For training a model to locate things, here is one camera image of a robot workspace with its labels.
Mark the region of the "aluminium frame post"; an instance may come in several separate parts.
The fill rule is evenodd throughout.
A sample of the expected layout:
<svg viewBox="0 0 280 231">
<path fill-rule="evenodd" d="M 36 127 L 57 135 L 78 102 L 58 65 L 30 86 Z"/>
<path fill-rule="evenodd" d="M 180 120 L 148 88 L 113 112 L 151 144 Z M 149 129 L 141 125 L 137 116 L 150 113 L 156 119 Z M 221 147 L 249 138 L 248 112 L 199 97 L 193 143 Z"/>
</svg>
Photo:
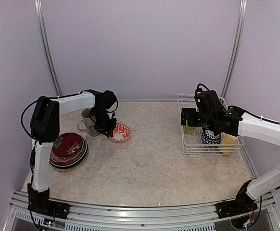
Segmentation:
<svg viewBox="0 0 280 231">
<path fill-rule="evenodd" d="M 248 3 L 247 0 L 240 1 L 238 21 L 237 21 L 236 31 L 235 31 L 235 35 L 234 35 L 234 42 L 233 42 L 233 46 L 232 46 L 232 50 L 231 50 L 231 55 L 230 55 L 230 59 L 229 59 L 229 65 L 227 68 L 225 81 L 224 81 L 222 91 L 221 91 L 221 97 L 223 97 L 224 99 L 226 98 L 226 95 L 229 91 L 230 82 L 232 80 L 236 60 L 237 60 L 239 49 L 240 49 L 240 43 L 241 43 L 241 39 L 242 39 L 244 21 L 245 21 L 246 10 L 247 10 L 247 3 Z"/>
<path fill-rule="evenodd" d="M 50 73 L 51 81 L 55 90 L 55 93 L 57 96 L 62 96 L 63 92 L 56 74 L 51 49 L 48 41 L 47 36 L 47 29 L 46 29 L 46 23 L 45 18 L 43 14 L 43 5 L 41 0 L 34 0 L 34 6 L 35 6 L 35 12 L 37 16 L 37 23 L 38 23 L 38 29 L 41 37 L 41 43 L 44 50 L 44 55 L 47 63 L 47 67 Z"/>
</svg>

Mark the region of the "blue white patterned cup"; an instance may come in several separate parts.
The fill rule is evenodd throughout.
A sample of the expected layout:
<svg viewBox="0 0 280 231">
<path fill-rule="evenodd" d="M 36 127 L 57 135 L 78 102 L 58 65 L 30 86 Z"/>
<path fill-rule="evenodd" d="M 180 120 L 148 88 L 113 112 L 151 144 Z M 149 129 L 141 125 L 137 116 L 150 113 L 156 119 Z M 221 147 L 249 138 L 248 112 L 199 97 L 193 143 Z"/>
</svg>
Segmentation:
<svg viewBox="0 0 280 231">
<path fill-rule="evenodd" d="M 201 132 L 201 141 L 203 144 L 207 145 L 218 145 L 221 143 L 221 135 L 215 135 L 212 131 L 210 130 L 203 130 Z"/>
</svg>

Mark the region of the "left aluminium frame post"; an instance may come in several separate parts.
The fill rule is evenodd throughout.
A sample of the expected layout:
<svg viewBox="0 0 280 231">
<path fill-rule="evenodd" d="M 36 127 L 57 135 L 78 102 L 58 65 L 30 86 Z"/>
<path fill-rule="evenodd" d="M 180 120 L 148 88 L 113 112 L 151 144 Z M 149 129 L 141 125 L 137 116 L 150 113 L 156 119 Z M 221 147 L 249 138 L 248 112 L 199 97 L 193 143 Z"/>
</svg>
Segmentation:
<svg viewBox="0 0 280 231">
<path fill-rule="evenodd" d="M 41 0 L 34 0 L 34 6 L 35 6 L 35 12 L 37 16 L 37 23 L 38 23 L 38 29 L 41 37 L 41 43 L 44 50 L 44 55 L 47 63 L 47 67 L 50 73 L 51 81 L 55 90 L 55 93 L 57 96 L 62 96 L 63 92 L 56 74 L 51 49 L 48 41 L 47 36 L 47 29 L 46 29 L 46 23 L 45 18 L 43 14 L 43 5 Z"/>
</svg>

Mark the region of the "pink polka dot plate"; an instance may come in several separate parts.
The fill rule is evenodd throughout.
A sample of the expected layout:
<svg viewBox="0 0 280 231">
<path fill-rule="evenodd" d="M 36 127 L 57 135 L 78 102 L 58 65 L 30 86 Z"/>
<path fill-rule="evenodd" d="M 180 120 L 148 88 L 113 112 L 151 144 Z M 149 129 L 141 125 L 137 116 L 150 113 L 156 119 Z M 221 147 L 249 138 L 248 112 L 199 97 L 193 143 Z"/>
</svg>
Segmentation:
<svg viewBox="0 0 280 231">
<path fill-rule="evenodd" d="M 50 164 L 57 168 L 69 168 L 80 163 L 88 152 L 87 142 L 77 133 L 59 135 L 53 143 Z"/>
</svg>

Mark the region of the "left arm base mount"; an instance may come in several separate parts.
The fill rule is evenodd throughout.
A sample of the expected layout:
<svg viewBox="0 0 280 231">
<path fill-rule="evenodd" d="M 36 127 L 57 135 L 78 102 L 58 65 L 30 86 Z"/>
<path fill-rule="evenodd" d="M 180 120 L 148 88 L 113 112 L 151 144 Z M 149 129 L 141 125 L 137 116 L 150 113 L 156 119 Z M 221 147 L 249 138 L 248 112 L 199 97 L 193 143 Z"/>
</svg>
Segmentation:
<svg viewBox="0 0 280 231">
<path fill-rule="evenodd" d="M 37 205 L 29 202 L 28 210 L 53 218 L 67 219 L 70 205 L 67 203 L 48 200 L 45 204 Z"/>
</svg>

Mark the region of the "lime green bowl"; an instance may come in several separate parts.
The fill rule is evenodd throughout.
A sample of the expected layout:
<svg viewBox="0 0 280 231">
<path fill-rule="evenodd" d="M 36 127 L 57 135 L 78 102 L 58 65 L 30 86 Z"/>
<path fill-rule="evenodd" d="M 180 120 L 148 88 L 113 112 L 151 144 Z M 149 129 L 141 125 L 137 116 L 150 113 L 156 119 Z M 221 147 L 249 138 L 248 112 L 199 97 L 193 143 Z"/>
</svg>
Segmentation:
<svg viewBox="0 0 280 231">
<path fill-rule="evenodd" d="M 187 130 L 187 131 L 192 131 L 192 130 L 197 129 L 197 127 L 190 127 L 190 126 L 188 125 L 188 121 L 187 121 L 187 120 L 186 120 L 186 123 L 185 123 L 185 125 L 183 126 L 183 128 L 184 128 L 185 130 Z"/>
</svg>

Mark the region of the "white shell pattern mug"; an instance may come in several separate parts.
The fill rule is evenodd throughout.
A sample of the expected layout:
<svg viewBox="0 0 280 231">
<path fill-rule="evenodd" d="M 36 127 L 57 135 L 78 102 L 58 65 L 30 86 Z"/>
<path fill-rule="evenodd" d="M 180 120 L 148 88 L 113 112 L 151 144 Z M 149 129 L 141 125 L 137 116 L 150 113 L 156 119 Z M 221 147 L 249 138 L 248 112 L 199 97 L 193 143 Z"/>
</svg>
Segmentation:
<svg viewBox="0 0 280 231">
<path fill-rule="evenodd" d="M 77 123 L 77 129 L 87 132 L 92 137 L 97 137 L 100 133 L 94 128 L 95 116 L 90 113 L 91 109 L 84 109 L 81 112 L 82 119 Z"/>
</svg>

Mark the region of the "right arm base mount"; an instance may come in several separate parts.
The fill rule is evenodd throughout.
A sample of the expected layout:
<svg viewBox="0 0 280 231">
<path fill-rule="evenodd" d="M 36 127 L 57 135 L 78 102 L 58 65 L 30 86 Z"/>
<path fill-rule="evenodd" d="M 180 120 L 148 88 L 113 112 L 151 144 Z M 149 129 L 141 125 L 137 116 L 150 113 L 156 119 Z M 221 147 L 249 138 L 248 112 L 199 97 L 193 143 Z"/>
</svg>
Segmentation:
<svg viewBox="0 0 280 231">
<path fill-rule="evenodd" d="M 258 206 L 254 201 L 246 203 L 242 200 L 230 200 L 216 204 L 216 211 L 219 219 L 237 216 L 257 209 Z"/>
</svg>

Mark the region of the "dark red patterned plate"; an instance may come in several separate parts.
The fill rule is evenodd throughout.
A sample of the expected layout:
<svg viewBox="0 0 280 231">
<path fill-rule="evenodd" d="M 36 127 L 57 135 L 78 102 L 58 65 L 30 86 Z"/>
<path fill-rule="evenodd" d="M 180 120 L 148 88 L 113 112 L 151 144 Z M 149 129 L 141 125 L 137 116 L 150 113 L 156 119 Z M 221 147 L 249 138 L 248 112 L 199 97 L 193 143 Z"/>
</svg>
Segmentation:
<svg viewBox="0 0 280 231">
<path fill-rule="evenodd" d="M 56 156 L 67 157 L 77 154 L 82 146 L 83 139 L 79 134 L 67 132 L 59 135 L 51 150 Z"/>
</svg>

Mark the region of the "pale yellow cup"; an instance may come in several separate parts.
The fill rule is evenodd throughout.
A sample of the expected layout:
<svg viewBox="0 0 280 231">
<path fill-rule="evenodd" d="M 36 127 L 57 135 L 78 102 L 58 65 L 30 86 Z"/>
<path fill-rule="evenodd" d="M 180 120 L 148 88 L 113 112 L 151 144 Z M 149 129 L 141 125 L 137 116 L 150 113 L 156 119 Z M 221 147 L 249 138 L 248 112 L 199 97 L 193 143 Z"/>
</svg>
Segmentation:
<svg viewBox="0 0 280 231">
<path fill-rule="evenodd" d="M 224 134 L 221 143 L 220 143 L 220 151 L 223 154 L 230 155 L 234 152 L 236 145 L 237 145 L 237 136 L 232 136 L 229 134 Z"/>
</svg>

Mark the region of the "black striped rim plate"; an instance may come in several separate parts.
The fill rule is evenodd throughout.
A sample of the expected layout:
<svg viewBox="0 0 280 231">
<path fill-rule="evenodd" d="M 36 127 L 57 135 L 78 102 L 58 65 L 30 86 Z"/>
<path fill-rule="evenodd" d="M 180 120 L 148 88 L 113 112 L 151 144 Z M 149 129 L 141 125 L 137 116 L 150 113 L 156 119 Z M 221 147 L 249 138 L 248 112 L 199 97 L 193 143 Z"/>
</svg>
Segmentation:
<svg viewBox="0 0 280 231">
<path fill-rule="evenodd" d="M 78 148 L 73 148 L 74 151 L 68 156 L 57 156 L 53 151 L 51 151 L 49 163 L 58 169 L 68 169 L 80 164 L 89 152 L 89 147 L 87 142 L 81 137 L 82 142 L 78 145 Z"/>
</svg>

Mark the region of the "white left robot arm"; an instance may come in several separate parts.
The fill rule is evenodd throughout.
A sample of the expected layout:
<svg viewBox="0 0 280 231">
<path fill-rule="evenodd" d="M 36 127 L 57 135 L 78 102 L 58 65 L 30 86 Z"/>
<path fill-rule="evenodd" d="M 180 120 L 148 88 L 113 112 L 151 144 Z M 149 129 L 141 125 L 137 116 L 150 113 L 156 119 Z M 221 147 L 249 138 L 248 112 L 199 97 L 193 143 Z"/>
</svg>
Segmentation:
<svg viewBox="0 0 280 231">
<path fill-rule="evenodd" d="M 110 111 L 110 108 L 118 105 L 118 99 L 110 90 L 83 90 L 65 96 L 41 96 L 32 104 L 35 109 L 30 120 L 30 130 L 25 131 L 32 140 L 32 181 L 27 188 L 29 205 L 48 214 L 53 210 L 53 202 L 49 199 L 48 166 L 51 148 L 60 133 L 60 117 L 88 108 L 96 118 L 93 121 L 94 128 L 109 138 L 113 136 L 116 127 L 115 112 Z"/>
</svg>

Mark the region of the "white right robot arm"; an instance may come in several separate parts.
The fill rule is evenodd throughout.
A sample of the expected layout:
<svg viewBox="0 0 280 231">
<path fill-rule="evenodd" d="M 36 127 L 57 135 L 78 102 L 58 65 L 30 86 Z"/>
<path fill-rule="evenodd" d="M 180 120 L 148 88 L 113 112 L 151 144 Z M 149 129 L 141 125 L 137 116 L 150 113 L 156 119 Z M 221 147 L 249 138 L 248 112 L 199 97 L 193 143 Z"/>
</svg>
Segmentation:
<svg viewBox="0 0 280 231">
<path fill-rule="evenodd" d="M 219 146 L 222 154 L 233 152 L 238 138 L 249 146 L 247 153 L 272 148 L 280 151 L 280 121 L 256 115 L 241 107 L 225 106 L 217 93 L 199 83 L 193 95 L 195 106 L 181 109 L 182 126 L 200 128 L 200 140 L 206 146 Z M 260 196 L 280 188 L 280 163 L 253 180 L 244 183 L 232 203 L 232 210 L 241 214 Z"/>
</svg>

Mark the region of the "red white floral bowl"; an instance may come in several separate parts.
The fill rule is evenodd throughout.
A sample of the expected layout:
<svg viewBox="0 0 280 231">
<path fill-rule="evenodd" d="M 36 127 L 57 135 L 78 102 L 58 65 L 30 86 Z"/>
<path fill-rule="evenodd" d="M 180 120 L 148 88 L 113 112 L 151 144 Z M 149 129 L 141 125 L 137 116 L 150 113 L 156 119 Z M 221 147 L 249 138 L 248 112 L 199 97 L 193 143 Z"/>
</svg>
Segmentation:
<svg viewBox="0 0 280 231">
<path fill-rule="evenodd" d="M 131 137 L 130 128 L 123 124 L 117 123 L 116 127 L 113 130 L 113 137 L 111 137 L 111 141 L 116 143 L 124 143 Z"/>
</svg>

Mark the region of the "front aluminium rail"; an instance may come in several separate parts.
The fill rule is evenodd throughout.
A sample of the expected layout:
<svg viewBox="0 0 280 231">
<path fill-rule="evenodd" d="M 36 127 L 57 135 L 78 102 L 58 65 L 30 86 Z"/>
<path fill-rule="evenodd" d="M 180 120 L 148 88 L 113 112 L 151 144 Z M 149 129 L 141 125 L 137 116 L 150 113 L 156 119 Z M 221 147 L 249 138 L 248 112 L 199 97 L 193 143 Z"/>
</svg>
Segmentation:
<svg viewBox="0 0 280 231">
<path fill-rule="evenodd" d="M 3 231 L 221 231 L 234 230 L 233 223 L 246 217 L 219 218 L 216 204 L 166 207 L 116 207 L 70 202 L 64 219 L 48 226 L 49 216 L 30 213 L 28 196 L 15 192 L 8 207 Z"/>
</svg>

